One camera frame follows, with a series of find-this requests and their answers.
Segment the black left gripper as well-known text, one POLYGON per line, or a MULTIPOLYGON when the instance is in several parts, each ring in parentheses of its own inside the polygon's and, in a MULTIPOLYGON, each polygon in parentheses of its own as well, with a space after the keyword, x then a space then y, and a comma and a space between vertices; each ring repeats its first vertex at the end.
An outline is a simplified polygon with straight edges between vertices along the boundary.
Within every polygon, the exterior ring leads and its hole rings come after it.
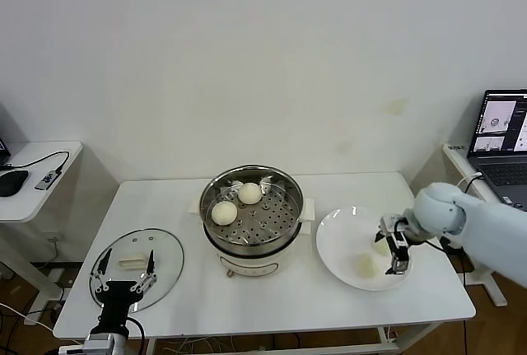
POLYGON ((109 248, 91 272, 97 284, 96 299, 102 305, 101 325, 124 325, 131 305, 141 300, 140 292, 147 292, 156 282, 154 250, 149 254, 146 272, 137 281, 109 281, 106 283, 106 270, 112 249, 109 248))

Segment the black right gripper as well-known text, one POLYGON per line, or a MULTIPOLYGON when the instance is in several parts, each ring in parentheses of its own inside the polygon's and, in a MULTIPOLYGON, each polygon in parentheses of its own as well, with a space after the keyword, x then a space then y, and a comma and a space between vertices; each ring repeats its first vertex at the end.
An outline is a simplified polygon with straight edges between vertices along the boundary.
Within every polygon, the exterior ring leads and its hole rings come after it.
POLYGON ((403 233, 407 226, 406 220, 397 221, 395 215, 384 215, 380 219, 374 242, 386 239, 392 253, 392 260, 385 275, 405 275, 410 267, 409 245, 403 233))

